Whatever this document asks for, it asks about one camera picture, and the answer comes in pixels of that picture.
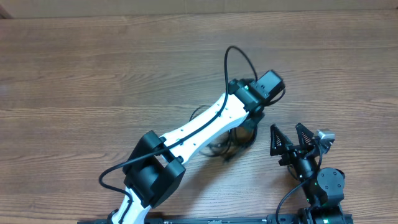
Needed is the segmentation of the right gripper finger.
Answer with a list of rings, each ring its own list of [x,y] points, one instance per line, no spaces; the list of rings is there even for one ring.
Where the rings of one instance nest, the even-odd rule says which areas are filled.
[[[306,128],[302,123],[295,126],[297,131],[299,145],[302,149],[313,149],[313,136],[314,134]]]
[[[270,156],[281,156],[284,153],[290,151],[290,147],[293,146],[292,142],[276,126],[276,124],[273,124],[270,127],[270,134],[271,134]]]

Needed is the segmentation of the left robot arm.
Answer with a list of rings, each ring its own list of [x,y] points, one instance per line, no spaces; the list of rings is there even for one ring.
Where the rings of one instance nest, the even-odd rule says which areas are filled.
[[[125,188],[121,206],[107,223],[143,223],[150,209],[158,207],[179,187],[185,164],[210,142],[227,131],[254,128],[263,110],[283,92],[283,79],[273,70],[257,80],[231,80],[226,92],[187,124],[161,136],[149,131],[140,138],[126,162],[106,170],[121,169]]]

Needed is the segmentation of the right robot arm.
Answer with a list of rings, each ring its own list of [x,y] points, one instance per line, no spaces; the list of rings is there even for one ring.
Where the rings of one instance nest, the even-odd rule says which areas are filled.
[[[303,124],[295,126],[298,144],[291,140],[275,125],[270,128],[271,156],[280,156],[279,165],[286,166],[299,184],[279,202],[275,214],[268,215],[269,223],[353,223],[352,215],[344,214],[340,202],[344,199],[345,174],[331,167],[322,168],[323,155],[332,147],[335,133],[329,129],[311,132]],[[296,214],[281,215],[283,203],[297,190],[302,189],[308,207]]]

